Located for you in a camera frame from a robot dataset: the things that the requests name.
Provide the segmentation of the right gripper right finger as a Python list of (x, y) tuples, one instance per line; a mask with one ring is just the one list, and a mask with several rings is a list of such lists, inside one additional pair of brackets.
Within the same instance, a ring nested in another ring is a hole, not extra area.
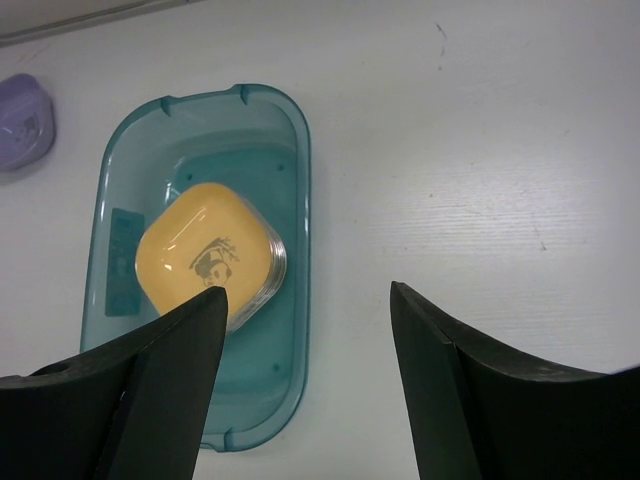
[(639, 371), (548, 361), (390, 288), (396, 356), (423, 479), (635, 479)]

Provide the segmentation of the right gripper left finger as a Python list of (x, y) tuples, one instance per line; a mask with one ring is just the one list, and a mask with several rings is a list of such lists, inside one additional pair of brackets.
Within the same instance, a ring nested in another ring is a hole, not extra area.
[(190, 479), (225, 340), (211, 287), (99, 347), (1, 380), (4, 479)]

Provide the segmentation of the yellow plate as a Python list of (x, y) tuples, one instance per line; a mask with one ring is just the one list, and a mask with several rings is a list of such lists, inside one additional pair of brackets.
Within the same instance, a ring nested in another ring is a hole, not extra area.
[(183, 192), (148, 227), (136, 277), (157, 313), (166, 314), (211, 287), (226, 291), (233, 333), (281, 287), (284, 242), (247, 199), (220, 183)]

